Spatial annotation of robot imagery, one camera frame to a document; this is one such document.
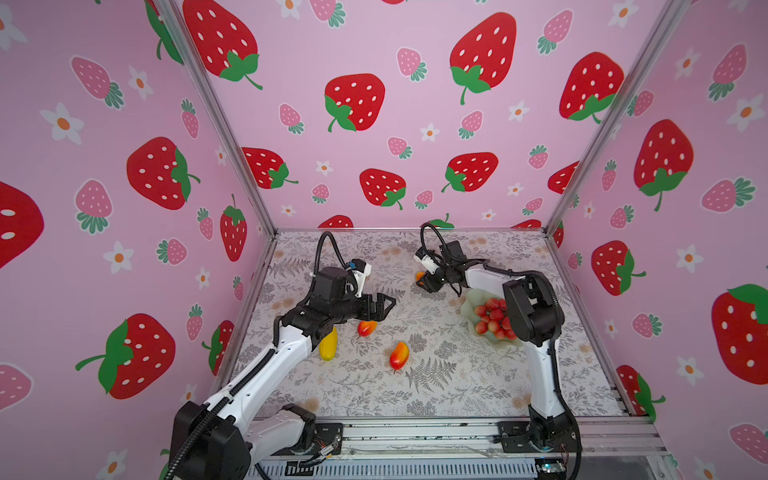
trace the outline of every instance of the strawberry wallpaper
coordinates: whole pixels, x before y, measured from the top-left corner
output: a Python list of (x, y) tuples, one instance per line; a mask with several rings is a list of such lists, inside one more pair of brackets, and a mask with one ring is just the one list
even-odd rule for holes
[(694, 2), (564, 218), (631, 408), (689, 480), (768, 478), (766, 21)]
[(316, 228), (546, 223), (666, 2), (177, 3), (274, 222)]
[(157, 478), (266, 236), (153, 2), (5, 1), (0, 478)]

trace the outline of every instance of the red strawberry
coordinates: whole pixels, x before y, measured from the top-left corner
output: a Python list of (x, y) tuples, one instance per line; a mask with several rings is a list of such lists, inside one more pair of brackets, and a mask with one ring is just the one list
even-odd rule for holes
[(107, 71), (96, 63), (77, 55), (70, 59), (72, 71), (77, 75), (85, 90), (97, 100), (103, 100), (108, 107), (120, 110), (123, 102), (123, 92), (120, 85), (110, 82)]
[(768, 465), (768, 432), (763, 432), (756, 425), (742, 423), (728, 433), (733, 443), (750, 457)]
[(115, 399), (129, 399), (159, 379), (174, 362), (176, 343), (157, 320), (144, 313), (128, 317), (107, 338), (105, 355), (78, 363), (79, 371), (94, 360), (104, 359), (98, 381)]
[(449, 183), (440, 191), (445, 193), (449, 186), (457, 192), (475, 191), (485, 185), (497, 166), (498, 157), (491, 152), (453, 157), (445, 170), (445, 179)]
[(528, 159), (528, 164), (530, 164), (536, 170), (544, 168), (547, 160), (549, 160), (549, 154), (547, 153), (547, 148), (544, 145), (536, 145), (536, 147), (531, 149), (531, 152), (528, 155), (531, 155), (531, 157)]
[(21, 368), (13, 363), (0, 362), (0, 412), (27, 398), (34, 384), (32, 377)]
[(354, 228), (352, 221), (349, 217), (344, 215), (336, 215), (322, 222), (317, 228)]
[(724, 214), (733, 207), (741, 208), (749, 203), (753, 199), (752, 193), (755, 190), (757, 187), (754, 187), (752, 181), (746, 178), (737, 178), (735, 181), (721, 180), (701, 197), (701, 206)]
[(155, 251), (159, 261), (171, 265), (178, 265), (187, 258), (187, 248), (175, 238), (161, 241)]
[(208, 210), (200, 208), (197, 211), (197, 221), (200, 222), (200, 233), (203, 234), (205, 240), (212, 240), (214, 238), (214, 219), (208, 215)]
[(462, 91), (478, 94), (491, 90), (507, 77), (515, 52), (518, 26), (512, 15), (499, 12), (486, 18), (464, 35), (451, 51), (453, 81)]
[(21, 190), (0, 182), (0, 268), (27, 250), (43, 233), (43, 215)]
[(614, 240), (600, 245), (592, 252), (592, 271), (608, 293), (619, 296), (629, 290), (633, 276), (645, 276), (634, 271), (634, 257), (624, 242)]
[(235, 298), (242, 301), (243, 300), (243, 281), (240, 279), (240, 277), (236, 276), (234, 280), (232, 280), (232, 288), (235, 289)]
[(526, 220), (510, 228), (541, 228), (541, 220)]
[(584, 120), (611, 106), (624, 81), (624, 71), (605, 53), (593, 51), (574, 65), (560, 97), (560, 116)]
[(259, 67), (259, 47), (247, 26), (214, 0), (184, 0), (181, 6), (192, 40), (206, 70), (229, 81), (248, 77)]
[(613, 228), (622, 229), (627, 226), (627, 223), (632, 223), (634, 218), (634, 209), (631, 205), (624, 205), (624, 208), (619, 207), (611, 215), (609, 223)]
[(739, 43), (728, 51), (712, 72), (713, 84), (710, 85), (710, 100), (718, 101), (725, 98), (735, 86), (733, 83), (741, 78), (746, 70), (746, 45)]
[(411, 81), (421, 81), (427, 75), (427, 64), (422, 61), (422, 54), (410, 48), (400, 48), (397, 51), (397, 66), (400, 73), (410, 77)]
[(565, 192), (565, 188), (568, 186), (568, 183), (571, 181), (571, 178), (574, 176), (576, 167), (578, 167), (578, 162), (574, 162), (552, 174), (552, 176), (549, 177), (549, 181), (547, 182), (547, 187), (549, 187), (549, 190), (552, 190), (556, 194), (562, 195)]
[(187, 319), (187, 336), (194, 342), (203, 329), (203, 308), (196, 303), (192, 306)]
[(641, 313), (632, 320), (634, 331), (647, 339), (661, 335), (661, 326), (662, 323), (659, 321), (659, 317), (654, 316), (653, 313), (648, 313), (647, 315)]
[(742, 285), (717, 297), (712, 328), (725, 366), (749, 383), (768, 383), (768, 290)]
[(389, 153), (398, 156), (402, 159), (409, 158), (413, 154), (413, 150), (408, 146), (408, 142), (402, 138), (390, 137), (386, 142), (389, 147)]
[(187, 159), (166, 137), (153, 138), (139, 147), (128, 157), (126, 170), (134, 190), (168, 210), (178, 210), (189, 200), (190, 178), (200, 183), (187, 172)]
[(525, 204), (525, 208), (523, 209), (522, 213), (526, 217), (529, 215), (533, 215), (533, 213), (541, 208), (541, 205), (544, 204), (544, 199), (539, 197), (535, 198), (528, 203)]
[(458, 130), (458, 136), (462, 140), (469, 140), (475, 136), (475, 132), (480, 130), (480, 127), (482, 127), (482, 112), (480, 110), (473, 111), (462, 120), (462, 127)]
[(196, 111), (192, 107), (192, 102), (189, 98), (185, 98), (181, 102), (181, 121), (192, 138), (197, 138), (197, 132), (200, 130), (200, 123), (197, 121), (195, 114)]
[(607, 164), (605, 164), (605, 172), (603, 172), (603, 191), (607, 192), (611, 189), (616, 181), (616, 160), (611, 158)]
[(224, 320), (210, 338), (210, 346), (206, 345), (205, 340), (203, 340), (203, 348), (210, 350), (208, 366), (214, 375), (219, 374), (219, 367), (221, 367), (221, 361), (224, 360), (224, 354), (227, 353), (227, 347), (230, 345), (230, 338), (232, 338), (232, 330), (234, 328), (235, 325), (231, 321)]
[(643, 140), (634, 165), (634, 184), (649, 197), (661, 196), (683, 181), (694, 162), (694, 148), (672, 120), (656, 122)]
[(406, 181), (399, 175), (369, 168), (360, 174), (360, 187), (366, 200), (377, 207), (400, 206), (400, 200), (406, 195)]
[(573, 20), (574, 13), (571, 10), (563, 10), (552, 17), (544, 26), (544, 36), (538, 39), (538, 53), (549, 55), (550, 51), (555, 50), (558, 43), (565, 40)]
[(107, 189), (98, 180), (86, 180), (74, 196), (74, 205), (80, 210), (75, 216), (83, 231), (95, 235), (109, 227), (107, 217), (112, 215), (112, 200)]
[(656, 408), (654, 403), (664, 403), (667, 399), (661, 396), (658, 400), (653, 400), (650, 393), (650, 387), (643, 377), (629, 365), (622, 365), (616, 369), (619, 374), (619, 380), (624, 390), (627, 391), (632, 402), (632, 408), (637, 415), (648, 415), (652, 422), (656, 422)]
[(235, 196), (232, 195), (232, 205), (224, 209), (219, 221), (221, 241), (231, 261), (237, 262), (245, 247), (245, 239), (248, 236), (248, 224), (245, 222), (243, 211), (237, 208)]
[(298, 181), (288, 180), (288, 165), (280, 155), (265, 148), (243, 147), (245, 159), (248, 161), (256, 185), (261, 188), (279, 188), (285, 182), (298, 184)]
[(379, 116), (384, 102), (384, 84), (370, 73), (336, 77), (326, 85), (326, 111), (345, 130), (363, 131)]
[(627, 108), (627, 115), (630, 117), (640, 117), (654, 103), (654, 94), (648, 90), (643, 90), (639, 95), (635, 95)]
[(431, 190), (424, 190), (420, 194), (416, 195), (416, 202), (414, 205), (416, 205), (416, 208), (419, 210), (424, 210), (432, 202), (433, 197), (434, 195), (432, 194)]

